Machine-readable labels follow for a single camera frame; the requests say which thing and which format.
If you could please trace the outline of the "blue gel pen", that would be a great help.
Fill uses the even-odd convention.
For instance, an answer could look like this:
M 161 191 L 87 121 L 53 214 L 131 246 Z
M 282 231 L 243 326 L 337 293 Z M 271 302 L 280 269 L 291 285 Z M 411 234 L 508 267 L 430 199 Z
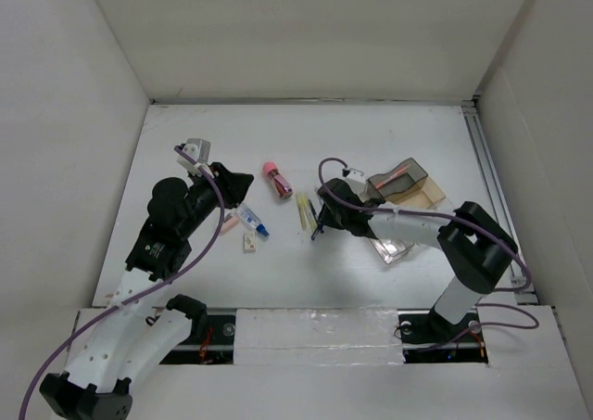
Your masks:
M 313 230 L 310 240 L 314 241 L 316 239 L 316 237 L 321 234 L 323 232 L 323 224 L 322 223 L 318 223 L 315 227 L 315 229 Z

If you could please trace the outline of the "black pen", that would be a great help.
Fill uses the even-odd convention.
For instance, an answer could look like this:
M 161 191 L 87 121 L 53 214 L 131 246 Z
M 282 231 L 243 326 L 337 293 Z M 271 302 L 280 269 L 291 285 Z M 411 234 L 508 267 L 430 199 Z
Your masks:
M 315 224 L 319 226 L 319 217 L 311 199 L 308 199 L 308 205 Z

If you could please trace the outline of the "yellow highlighter pen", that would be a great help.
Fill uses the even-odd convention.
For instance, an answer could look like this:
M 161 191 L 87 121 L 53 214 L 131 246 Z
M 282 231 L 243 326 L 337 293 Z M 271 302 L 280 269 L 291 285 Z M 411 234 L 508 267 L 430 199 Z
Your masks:
M 307 230 L 309 228 L 308 201 L 303 193 L 296 194 L 296 204 L 301 227 L 303 230 Z

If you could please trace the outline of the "pink cap crayon jar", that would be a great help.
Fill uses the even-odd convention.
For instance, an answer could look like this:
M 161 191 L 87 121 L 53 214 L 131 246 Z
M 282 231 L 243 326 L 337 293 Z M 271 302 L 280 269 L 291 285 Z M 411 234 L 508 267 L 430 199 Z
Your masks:
M 293 195 L 293 187 L 280 173 L 277 165 L 271 161 L 265 162 L 262 166 L 264 175 L 271 181 L 280 199 L 289 199 Z

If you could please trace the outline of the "orange pen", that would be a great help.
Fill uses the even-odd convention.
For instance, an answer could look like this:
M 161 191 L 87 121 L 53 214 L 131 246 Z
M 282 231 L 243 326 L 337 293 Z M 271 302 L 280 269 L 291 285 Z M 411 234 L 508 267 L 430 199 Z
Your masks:
M 399 177 L 399 175 L 401 175 L 402 173 L 404 173 L 410 165 L 405 165 L 401 168 L 396 169 L 394 172 L 392 172 L 388 177 L 384 178 L 383 180 L 381 180 L 380 182 L 378 182 L 375 185 L 376 189 L 380 189 L 383 186 L 385 186 L 386 184 L 388 184 L 389 182 L 395 180 L 396 178 Z

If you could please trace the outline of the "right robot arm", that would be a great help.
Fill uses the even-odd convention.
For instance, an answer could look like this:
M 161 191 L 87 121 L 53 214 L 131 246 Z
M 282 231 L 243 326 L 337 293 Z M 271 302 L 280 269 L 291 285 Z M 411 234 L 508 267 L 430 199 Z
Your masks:
M 492 294 L 518 247 L 477 203 L 451 213 L 396 206 L 381 199 L 360 200 L 343 179 L 321 185 L 320 221 L 357 237 L 399 240 L 440 250 L 454 277 L 429 312 L 418 321 L 401 320 L 401 339 L 431 349 L 467 334 L 469 311 Z

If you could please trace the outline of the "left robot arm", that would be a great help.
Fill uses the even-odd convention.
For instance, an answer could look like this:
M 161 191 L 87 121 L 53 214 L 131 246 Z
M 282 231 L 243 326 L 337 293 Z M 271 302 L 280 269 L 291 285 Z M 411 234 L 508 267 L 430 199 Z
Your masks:
M 208 323 L 206 305 L 191 297 L 170 299 L 154 314 L 167 287 L 191 268 L 190 236 L 214 210 L 237 208 L 254 177 L 221 163 L 189 169 L 189 182 L 156 183 L 147 218 L 125 262 L 107 309 L 80 328 L 90 335 L 80 354 L 59 374 L 47 374 L 40 393 L 64 419 L 125 419 L 133 395 L 177 345 L 197 342 Z

